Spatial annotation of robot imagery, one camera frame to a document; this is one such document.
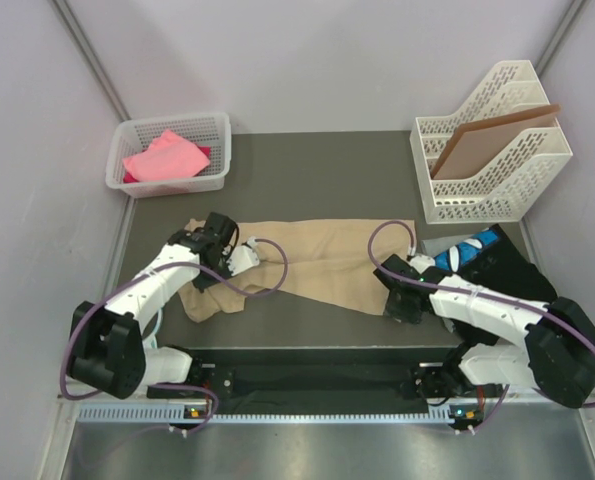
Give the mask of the beige t shirt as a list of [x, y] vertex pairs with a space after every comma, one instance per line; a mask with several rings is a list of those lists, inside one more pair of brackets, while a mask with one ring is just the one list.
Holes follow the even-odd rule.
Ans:
[[[276, 242], [286, 253], [288, 275], [280, 291], [301, 298], [381, 316], [388, 290], [373, 275], [368, 255], [371, 234], [386, 220], [320, 219], [297, 222], [240, 223], [243, 240], [256, 237]], [[405, 227], [390, 225], [373, 242], [373, 255], [381, 264], [391, 254], [404, 258], [410, 249]], [[258, 293], [275, 286], [283, 272], [281, 254], [272, 245], [258, 247], [259, 266], [234, 277], [238, 288]], [[192, 283], [178, 295], [190, 320], [200, 323], [213, 315], [243, 311], [247, 297], [223, 284], [200, 293]]]

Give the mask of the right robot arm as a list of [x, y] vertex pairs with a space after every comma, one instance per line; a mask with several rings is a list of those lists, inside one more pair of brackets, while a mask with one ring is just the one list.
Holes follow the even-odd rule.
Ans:
[[570, 409], [595, 408], [595, 326], [576, 302], [501, 293], [420, 255], [393, 254], [374, 274], [389, 291], [389, 315], [441, 317], [461, 340], [420, 375], [423, 393], [464, 396], [499, 385], [536, 390]]

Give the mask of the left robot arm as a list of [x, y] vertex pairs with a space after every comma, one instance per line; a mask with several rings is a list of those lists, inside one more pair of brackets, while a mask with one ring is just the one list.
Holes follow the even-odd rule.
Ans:
[[170, 384], [182, 396], [197, 394], [204, 374], [192, 365], [192, 357], [174, 347], [148, 347], [143, 334], [181, 287], [198, 280], [205, 288], [234, 275], [230, 241], [238, 237], [235, 221], [211, 213], [195, 230], [175, 232], [147, 267], [115, 293], [96, 304], [81, 303], [62, 360], [62, 395], [79, 398], [67, 391], [67, 378], [118, 399], [157, 384]]

